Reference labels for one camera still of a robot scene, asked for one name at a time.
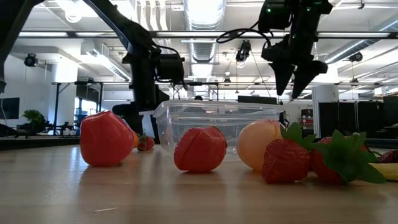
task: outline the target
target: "potted plant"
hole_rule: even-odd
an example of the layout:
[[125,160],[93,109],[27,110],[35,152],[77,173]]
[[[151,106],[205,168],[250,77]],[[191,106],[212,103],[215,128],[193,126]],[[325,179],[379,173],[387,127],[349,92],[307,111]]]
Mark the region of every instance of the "potted plant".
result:
[[30,123],[30,132],[35,134],[40,132],[40,127],[44,123],[44,116],[38,110],[25,110],[22,114]]

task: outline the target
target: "security camera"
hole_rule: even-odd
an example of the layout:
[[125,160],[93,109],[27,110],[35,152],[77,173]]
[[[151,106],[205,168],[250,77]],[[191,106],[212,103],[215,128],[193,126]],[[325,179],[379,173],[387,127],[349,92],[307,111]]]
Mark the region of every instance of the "security camera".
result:
[[24,64],[27,67],[36,67],[39,64],[39,60],[36,58],[36,54],[29,53],[25,58]]
[[360,62],[363,59],[363,55],[361,54],[361,52],[358,52],[356,54],[351,55],[348,60],[350,62]]

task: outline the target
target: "fluorescent light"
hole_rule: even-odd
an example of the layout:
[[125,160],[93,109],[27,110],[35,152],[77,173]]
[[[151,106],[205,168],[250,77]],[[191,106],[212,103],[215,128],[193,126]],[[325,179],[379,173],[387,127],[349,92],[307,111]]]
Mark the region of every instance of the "fluorescent light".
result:
[[122,102],[122,101],[130,101],[130,100],[103,100],[103,101],[107,101],[107,102]]
[[20,32],[19,37],[67,37],[66,32]]
[[128,82],[106,82],[104,85],[129,85]]
[[213,32],[213,31],[194,31],[194,32],[158,32],[157,36],[158,37],[170,37],[170,36],[176,36],[176,37],[190,37],[190,36],[195,36],[195,37],[206,37],[206,36],[219,36],[221,34],[224,34],[224,32]]
[[317,37],[363,37],[366,38],[383,38],[390,35],[389,32],[320,32]]
[[117,37],[114,32],[77,32],[78,37]]
[[192,44],[192,43],[200,43],[200,44],[214,44],[216,43],[216,40],[181,40],[181,43],[183,44]]
[[112,63],[109,58],[105,57],[104,55],[100,54],[97,50],[93,49],[95,55],[86,52],[87,55],[92,56],[92,59],[95,59],[96,62],[104,67],[106,67],[109,71],[113,74],[117,75],[118,77],[126,80],[131,81],[131,78],[127,76],[119,67],[117,67],[114,63]]
[[[289,34],[289,32],[272,32],[272,33],[274,34],[274,37],[284,37],[286,34]],[[243,34],[242,37],[261,37],[261,35],[255,32],[247,32]]]
[[393,88],[391,90],[388,90],[389,93],[396,93],[398,92],[398,88]]

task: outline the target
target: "camera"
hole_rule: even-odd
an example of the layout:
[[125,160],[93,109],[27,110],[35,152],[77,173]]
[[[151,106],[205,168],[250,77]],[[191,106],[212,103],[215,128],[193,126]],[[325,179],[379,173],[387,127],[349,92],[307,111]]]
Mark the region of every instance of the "camera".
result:
[[25,58],[24,64],[27,67],[36,67],[39,65],[39,60],[36,58],[36,54],[29,53]]

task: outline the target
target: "peach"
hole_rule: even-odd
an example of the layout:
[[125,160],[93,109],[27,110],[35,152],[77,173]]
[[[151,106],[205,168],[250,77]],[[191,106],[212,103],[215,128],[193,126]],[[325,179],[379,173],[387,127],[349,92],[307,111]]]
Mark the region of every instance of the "peach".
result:
[[281,127],[275,120],[255,121],[244,127],[238,136],[236,147],[241,160],[255,171],[261,171],[268,144],[282,138]]

